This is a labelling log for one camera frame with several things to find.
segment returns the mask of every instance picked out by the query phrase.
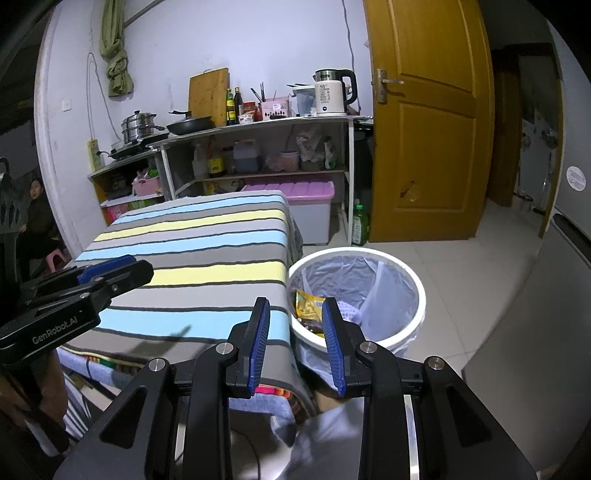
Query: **pink lid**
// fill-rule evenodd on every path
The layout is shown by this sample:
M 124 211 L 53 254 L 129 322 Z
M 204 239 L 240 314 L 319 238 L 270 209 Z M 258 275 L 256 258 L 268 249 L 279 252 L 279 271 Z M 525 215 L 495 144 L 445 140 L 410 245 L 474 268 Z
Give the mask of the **pink lid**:
M 335 196 L 331 181 L 297 181 L 295 183 L 267 183 L 246 185 L 243 192 L 257 190 L 279 190 L 287 200 L 328 200 Z

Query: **pink stool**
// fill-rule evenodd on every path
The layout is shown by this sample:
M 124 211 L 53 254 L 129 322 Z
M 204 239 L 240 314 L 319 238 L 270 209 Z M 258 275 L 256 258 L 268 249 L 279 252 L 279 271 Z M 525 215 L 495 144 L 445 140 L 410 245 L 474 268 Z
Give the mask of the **pink stool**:
M 66 257 L 64 256 L 63 253 L 61 253 L 61 250 L 59 248 L 56 248 L 53 252 L 51 252 L 49 255 L 47 255 L 45 257 L 45 261 L 47 262 L 47 266 L 49 268 L 50 272 L 55 272 L 56 271 L 56 265 L 55 265 L 55 259 L 56 257 L 61 258 L 61 260 L 64 263 L 67 263 Z

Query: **refrigerator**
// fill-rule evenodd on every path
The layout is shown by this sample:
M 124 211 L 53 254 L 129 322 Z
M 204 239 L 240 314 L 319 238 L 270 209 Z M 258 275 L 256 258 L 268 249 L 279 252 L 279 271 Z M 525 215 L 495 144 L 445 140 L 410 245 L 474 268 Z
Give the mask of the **refrigerator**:
M 566 135 L 556 208 L 521 292 L 463 370 L 537 471 L 581 438 L 591 451 L 591 83 L 553 34 Z

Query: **wooden cutting board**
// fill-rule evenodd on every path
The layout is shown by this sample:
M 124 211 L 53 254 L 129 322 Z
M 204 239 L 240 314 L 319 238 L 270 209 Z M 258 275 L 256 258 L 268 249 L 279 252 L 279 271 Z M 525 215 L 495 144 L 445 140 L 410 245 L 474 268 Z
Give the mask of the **wooden cutting board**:
M 211 116 L 216 127 L 226 125 L 226 92 L 228 69 L 213 70 L 191 77 L 189 81 L 189 110 L 194 117 Z

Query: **gas stove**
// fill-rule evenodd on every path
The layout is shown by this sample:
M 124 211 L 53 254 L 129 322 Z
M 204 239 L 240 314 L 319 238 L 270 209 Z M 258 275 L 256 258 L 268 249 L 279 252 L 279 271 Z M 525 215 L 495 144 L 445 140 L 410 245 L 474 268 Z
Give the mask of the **gas stove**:
M 157 142 L 159 140 L 164 140 L 168 138 L 169 133 L 163 134 L 155 134 L 150 135 L 149 137 L 141 138 L 140 140 L 132 140 L 129 143 L 125 143 L 123 141 L 117 142 L 111 145 L 111 154 L 110 157 L 114 158 L 115 160 L 121 160 L 122 158 L 127 158 L 132 155 L 138 155 L 140 153 L 146 152 L 149 150 L 149 145 Z

